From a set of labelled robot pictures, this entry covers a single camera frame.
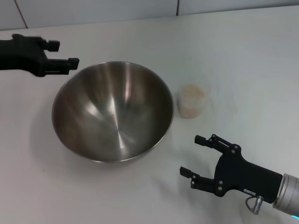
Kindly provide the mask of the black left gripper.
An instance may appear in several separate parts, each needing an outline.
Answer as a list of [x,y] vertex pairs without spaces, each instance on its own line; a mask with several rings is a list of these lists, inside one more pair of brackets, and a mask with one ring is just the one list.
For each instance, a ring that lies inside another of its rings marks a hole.
[[10,40],[0,41],[0,69],[24,70],[36,77],[68,75],[78,68],[78,58],[49,59],[44,50],[58,52],[60,41],[13,34]]

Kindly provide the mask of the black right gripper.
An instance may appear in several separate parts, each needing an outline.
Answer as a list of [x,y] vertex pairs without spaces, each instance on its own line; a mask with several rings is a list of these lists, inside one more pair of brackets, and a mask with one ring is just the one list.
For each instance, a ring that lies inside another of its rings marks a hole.
[[214,192],[222,197],[230,190],[238,190],[251,196],[261,196],[267,203],[273,203],[278,195],[282,175],[246,161],[237,144],[230,143],[212,134],[208,139],[196,135],[195,144],[215,149],[222,153],[214,179],[205,178],[185,167],[180,167],[180,175],[191,179],[190,186],[205,192]]

